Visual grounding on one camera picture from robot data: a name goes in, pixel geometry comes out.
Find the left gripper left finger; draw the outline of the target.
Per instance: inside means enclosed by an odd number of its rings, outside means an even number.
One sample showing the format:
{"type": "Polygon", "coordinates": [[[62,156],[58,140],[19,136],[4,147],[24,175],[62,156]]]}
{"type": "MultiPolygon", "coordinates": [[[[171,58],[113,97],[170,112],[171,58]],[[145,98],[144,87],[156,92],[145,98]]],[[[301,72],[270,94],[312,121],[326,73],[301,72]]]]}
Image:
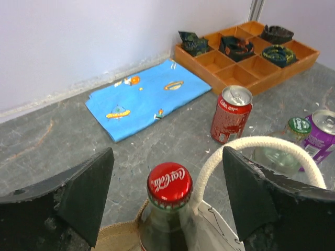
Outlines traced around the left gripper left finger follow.
{"type": "Polygon", "coordinates": [[[1,250],[91,250],[113,172],[111,147],[1,196],[1,250]]]}

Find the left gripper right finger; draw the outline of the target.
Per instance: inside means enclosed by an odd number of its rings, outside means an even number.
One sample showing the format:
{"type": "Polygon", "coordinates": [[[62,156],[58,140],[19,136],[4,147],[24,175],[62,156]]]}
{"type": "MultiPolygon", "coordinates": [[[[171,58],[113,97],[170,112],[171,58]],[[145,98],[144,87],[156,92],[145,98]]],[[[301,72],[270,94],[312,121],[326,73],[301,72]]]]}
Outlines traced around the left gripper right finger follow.
{"type": "Polygon", "coordinates": [[[222,162],[246,250],[334,250],[334,191],[292,180],[228,146],[222,162]]]}

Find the brown canvas bag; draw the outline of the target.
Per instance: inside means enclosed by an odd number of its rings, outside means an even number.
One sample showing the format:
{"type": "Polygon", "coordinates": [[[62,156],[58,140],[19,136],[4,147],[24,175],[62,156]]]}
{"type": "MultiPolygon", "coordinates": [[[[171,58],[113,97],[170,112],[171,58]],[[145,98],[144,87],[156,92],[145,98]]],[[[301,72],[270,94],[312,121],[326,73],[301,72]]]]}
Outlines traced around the brown canvas bag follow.
{"type": "MultiPolygon", "coordinates": [[[[263,146],[282,150],[292,154],[304,167],[310,183],[319,188],[326,188],[322,174],[311,156],[302,148],[289,141],[270,136],[249,136],[233,140],[227,146],[235,150],[263,146]]],[[[203,200],[205,188],[213,170],[222,161],[223,148],[220,147],[203,165],[194,185],[190,203],[195,212],[195,220],[200,228],[196,250],[244,250],[243,242],[230,228],[215,208],[203,200]]],[[[144,207],[136,218],[128,222],[115,223],[100,229],[94,250],[141,250],[138,233],[139,220],[144,207]]]]}

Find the cola glass bottle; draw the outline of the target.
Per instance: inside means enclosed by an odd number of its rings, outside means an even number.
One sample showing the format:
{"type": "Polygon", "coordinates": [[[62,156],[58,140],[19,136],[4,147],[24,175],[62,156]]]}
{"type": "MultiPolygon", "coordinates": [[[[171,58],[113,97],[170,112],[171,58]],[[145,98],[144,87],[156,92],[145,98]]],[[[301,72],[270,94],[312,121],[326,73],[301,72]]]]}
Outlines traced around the cola glass bottle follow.
{"type": "Polygon", "coordinates": [[[147,178],[148,204],[139,220],[141,250],[195,250],[197,227],[189,205],[193,181],[188,170],[162,163],[147,178]]]}

